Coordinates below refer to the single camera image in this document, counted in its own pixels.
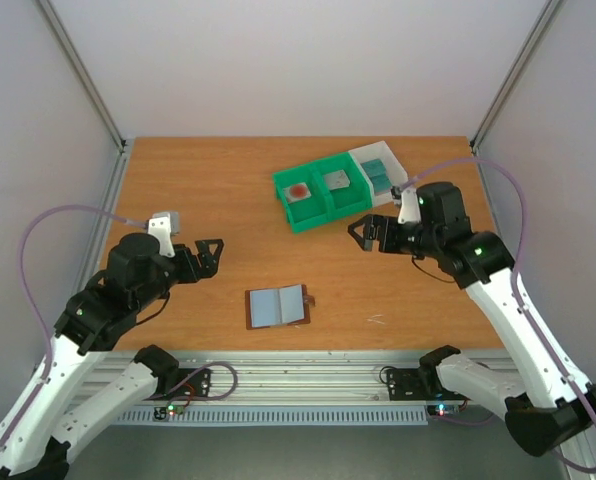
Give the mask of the white card with red print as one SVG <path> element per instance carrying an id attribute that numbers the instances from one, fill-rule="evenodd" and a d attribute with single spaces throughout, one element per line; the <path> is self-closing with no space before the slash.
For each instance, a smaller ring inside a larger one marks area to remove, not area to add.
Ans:
<path id="1" fill-rule="evenodd" d="M 323 175 L 324 183 L 330 192 L 346 189 L 351 186 L 351 180 L 345 170 L 336 170 Z"/>

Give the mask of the brown leather card holder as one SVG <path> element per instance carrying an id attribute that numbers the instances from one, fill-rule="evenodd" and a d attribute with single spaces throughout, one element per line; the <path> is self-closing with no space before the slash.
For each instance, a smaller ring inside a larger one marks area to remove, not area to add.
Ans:
<path id="1" fill-rule="evenodd" d="M 304 284 L 247 290 L 244 299 L 248 330 L 309 324 L 316 306 Z"/>

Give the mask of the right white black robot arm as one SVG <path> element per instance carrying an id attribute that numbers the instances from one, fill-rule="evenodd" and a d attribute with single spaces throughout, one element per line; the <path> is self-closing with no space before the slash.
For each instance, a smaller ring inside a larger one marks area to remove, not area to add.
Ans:
<path id="1" fill-rule="evenodd" d="M 481 405 L 534 457 L 591 427 L 596 384 L 549 331 L 498 235 L 472 230 L 460 189 L 435 182 L 402 191 L 398 204 L 398 216 L 365 215 L 349 225 L 349 235 L 364 251 L 436 260 L 485 314 L 517 369 L 497 373 L 446 345 L 419 360 L 426 397 L 453 392 Z"/>

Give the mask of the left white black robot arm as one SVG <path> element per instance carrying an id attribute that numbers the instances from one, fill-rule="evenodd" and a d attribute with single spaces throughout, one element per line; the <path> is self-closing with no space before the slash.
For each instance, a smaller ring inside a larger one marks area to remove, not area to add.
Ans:
<path id="1" fill-rule="evenodd" d="M 177 285 L 215 276 L 223 249 L 220 239 L 190 249 L 169 236 L 131 233 L 110 250 L 105 269 L 68 300 L 48 352 L 0 422 L 0 479 L 65 478 L 83 448 L 122 412 L 141 400 L 170 398 L 188 381 L 174 356 L 149 345 L 110 384 L 69 407 L 120 338 L 142 324 L 140 313 L 168 302 Z"/>

